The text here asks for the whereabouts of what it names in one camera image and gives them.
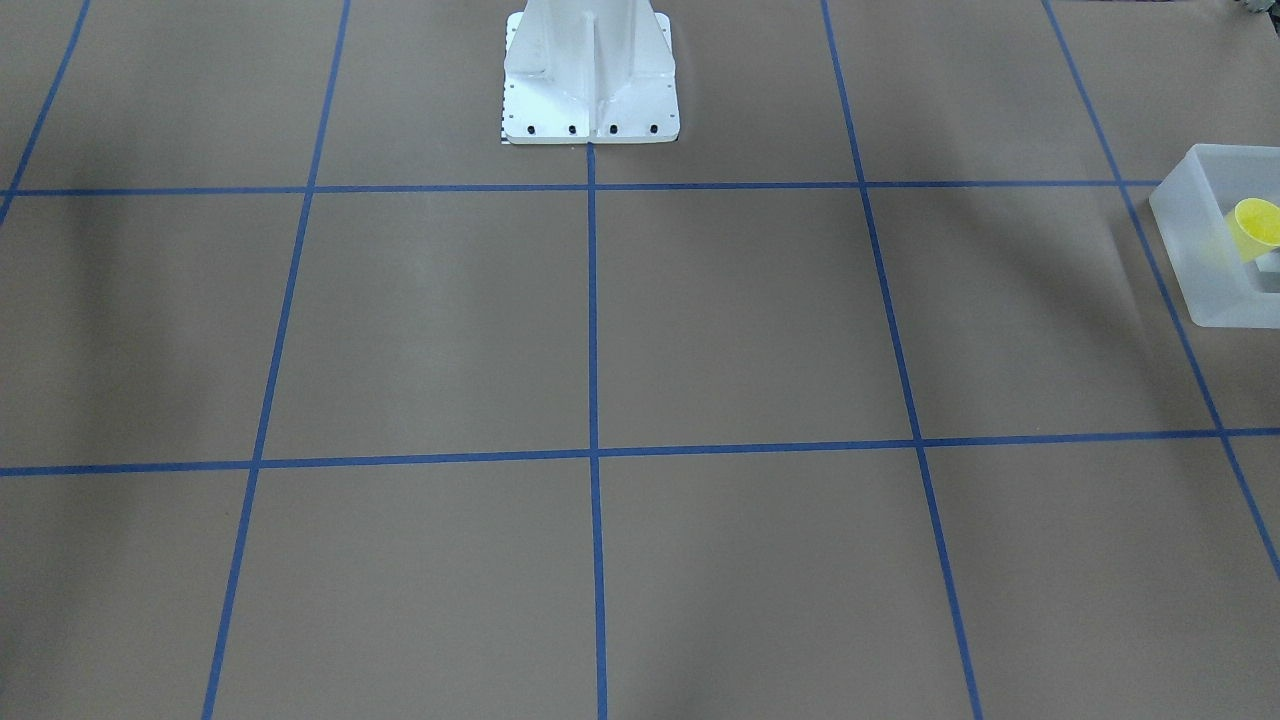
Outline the yellow plastic cup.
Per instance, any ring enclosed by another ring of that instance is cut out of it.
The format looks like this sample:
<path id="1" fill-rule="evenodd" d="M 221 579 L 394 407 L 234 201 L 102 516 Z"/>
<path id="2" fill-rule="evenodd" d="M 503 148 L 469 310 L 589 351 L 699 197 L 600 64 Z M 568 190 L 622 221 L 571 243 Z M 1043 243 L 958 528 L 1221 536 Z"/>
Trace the yellow plastic cup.
<path id="1" fill-rule="evenodd" d="M 1242 263 L 1253 263 L 1279 247 L 1279 205 L 1266 199 L 1239 201 L 1225 215 Z"/>

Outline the pale green bowl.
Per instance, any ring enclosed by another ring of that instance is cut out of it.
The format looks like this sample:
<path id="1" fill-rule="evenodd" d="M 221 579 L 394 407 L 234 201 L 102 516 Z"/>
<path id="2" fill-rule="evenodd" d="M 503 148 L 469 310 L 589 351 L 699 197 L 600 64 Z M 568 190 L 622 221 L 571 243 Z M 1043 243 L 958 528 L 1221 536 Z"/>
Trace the pale green bowl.
<path id="1" fill-rule="evenodd" d="M 1279 293 L 1279 269 L 1257 261 L 1245 264 L 1245 277 L 1251 287 L 1261 293 Z"/>

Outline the translucent white plastic bin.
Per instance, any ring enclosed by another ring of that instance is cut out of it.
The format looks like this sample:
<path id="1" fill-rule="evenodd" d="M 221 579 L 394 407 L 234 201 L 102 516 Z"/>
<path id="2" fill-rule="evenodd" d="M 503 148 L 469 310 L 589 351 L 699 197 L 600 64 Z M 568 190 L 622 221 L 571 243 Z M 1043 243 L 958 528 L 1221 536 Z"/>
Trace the translucent white plastic bin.
<path id="1" fill-rule="evenodd" d="M 1279 296 L 1251 287 L 1225 217 L 1243 199 L 1277 201 L 1279 150 L 1196 143 L 1149 196 L 1190 319 L 1201 327 L 1277 329 Z M 1277 266 L 1277 250 L 1256 260 Z"/>

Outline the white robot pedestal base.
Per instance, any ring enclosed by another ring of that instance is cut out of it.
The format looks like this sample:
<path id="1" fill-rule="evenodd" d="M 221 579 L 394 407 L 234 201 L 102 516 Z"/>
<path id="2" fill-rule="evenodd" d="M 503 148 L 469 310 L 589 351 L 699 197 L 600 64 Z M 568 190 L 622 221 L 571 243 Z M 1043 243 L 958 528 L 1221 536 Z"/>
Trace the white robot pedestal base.
<path id="1" fill-rule="evenodd" d="M 504 41 L 503 142 L 678 140 L 672 24 L 652 3 L 529 1 Z"/>

